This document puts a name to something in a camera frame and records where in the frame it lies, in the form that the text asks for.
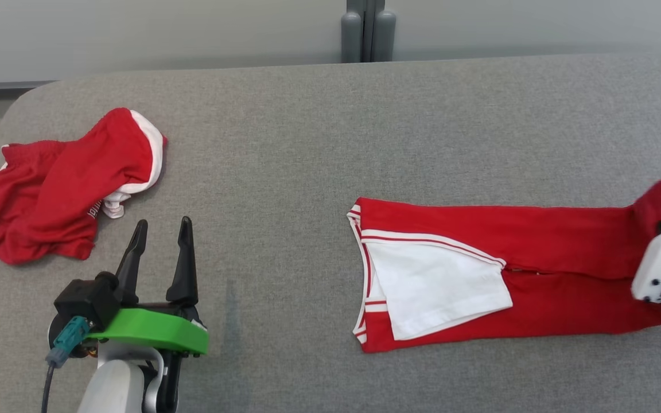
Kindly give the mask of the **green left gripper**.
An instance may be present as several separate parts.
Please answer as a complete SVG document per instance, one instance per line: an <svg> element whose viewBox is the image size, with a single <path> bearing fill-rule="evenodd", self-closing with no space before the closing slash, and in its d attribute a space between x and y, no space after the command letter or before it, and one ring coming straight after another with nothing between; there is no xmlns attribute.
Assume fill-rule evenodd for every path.
<svg viewBox="0 0 661 413"><path fill-rule="evenodd" d="M137 222L131 240L122 256L116 276L120 304L138 304L136 286L139 264L145 251L149 223ZM167 289L170 303L148 303L123 307L102 330L92 329L91 341L118 341L126 344L170 350L176 353L205 355L209 350L209 333L195 304L199 302L193 225L183 216L178 233L178 259L172 285Z"/></svg>

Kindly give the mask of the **red jersey with black numbers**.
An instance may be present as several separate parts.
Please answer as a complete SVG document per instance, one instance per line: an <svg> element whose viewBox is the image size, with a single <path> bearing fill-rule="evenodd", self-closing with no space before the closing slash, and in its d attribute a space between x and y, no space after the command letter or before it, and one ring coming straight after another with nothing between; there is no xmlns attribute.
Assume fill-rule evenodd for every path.
<svg viewBox="0 0 661 413"><path fill-rule="evenodd" d="M359 198L366 353L661 326L631 284L661 230L661 180L616 208L426 206Z"/></svg>

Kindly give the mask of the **red shorts with white stripe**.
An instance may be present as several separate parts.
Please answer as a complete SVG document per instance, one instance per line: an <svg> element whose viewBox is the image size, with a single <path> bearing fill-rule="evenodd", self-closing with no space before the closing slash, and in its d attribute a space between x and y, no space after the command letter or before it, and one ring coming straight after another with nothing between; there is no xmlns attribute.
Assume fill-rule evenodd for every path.
<svg viewBox="0 0 661 413"><path fill-rule="evenodd" d="M117 108L75 141L3 146L0 261L87 259L99 215L120 219L128 199L157 183L167 144L144 115Z"/></svg>

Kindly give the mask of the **grey rounded cylinder stop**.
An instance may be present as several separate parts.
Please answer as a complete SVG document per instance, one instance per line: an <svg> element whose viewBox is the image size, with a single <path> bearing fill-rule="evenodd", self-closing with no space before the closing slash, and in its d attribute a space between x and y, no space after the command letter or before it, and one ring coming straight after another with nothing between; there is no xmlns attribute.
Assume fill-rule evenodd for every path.
<svg viewBox="0 0 661 413"><path fill-rule="evenodd" d="M372 35L372 62L391 62L394 54L396 14L390 10L381 10L375 16Z"/></svg>
<svg viewBox="0 0 661 413"><path fill-rule="evenodd" d="M341 62L360 63L362 58L364 19L356 11L341 17Z"/></svg>

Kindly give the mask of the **grey vertical frame post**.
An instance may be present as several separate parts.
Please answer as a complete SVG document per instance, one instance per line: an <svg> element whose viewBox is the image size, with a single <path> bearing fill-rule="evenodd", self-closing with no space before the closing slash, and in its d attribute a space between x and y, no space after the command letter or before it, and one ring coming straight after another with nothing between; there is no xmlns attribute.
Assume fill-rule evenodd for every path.
<svg viewBox="0 0 661 413"><path fill-rule="evenodd" d="M356 11L364 19L361 63L371 63L375 16L383 10L385 0L344 0L344 2L345 13Z"/></svg>

